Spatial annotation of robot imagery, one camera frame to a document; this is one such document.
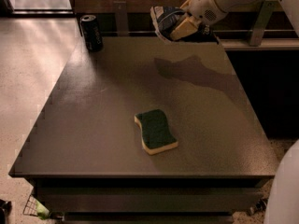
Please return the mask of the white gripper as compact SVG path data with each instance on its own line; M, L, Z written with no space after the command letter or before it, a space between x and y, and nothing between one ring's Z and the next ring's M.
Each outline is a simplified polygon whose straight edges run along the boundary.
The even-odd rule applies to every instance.
M202 23L212 25L223 18L229 12L232 0L186 0L180 9L188 11L190 17L186 17L170 34L174 41L192 35L198 31Z

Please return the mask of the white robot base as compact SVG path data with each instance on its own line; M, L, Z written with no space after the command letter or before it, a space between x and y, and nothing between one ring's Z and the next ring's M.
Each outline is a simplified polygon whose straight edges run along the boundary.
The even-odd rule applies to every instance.
M299 224L299 140L279 164L263 224Z

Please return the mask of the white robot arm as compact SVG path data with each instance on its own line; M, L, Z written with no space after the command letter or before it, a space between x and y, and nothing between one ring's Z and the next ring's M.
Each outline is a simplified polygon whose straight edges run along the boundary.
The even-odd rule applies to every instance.
M200 25L213 25L240 5L248 5L263 0L186 0L181 8L185 14L171 32L172 40L196 33ZM294 31L299 35L299 0L278 0Z

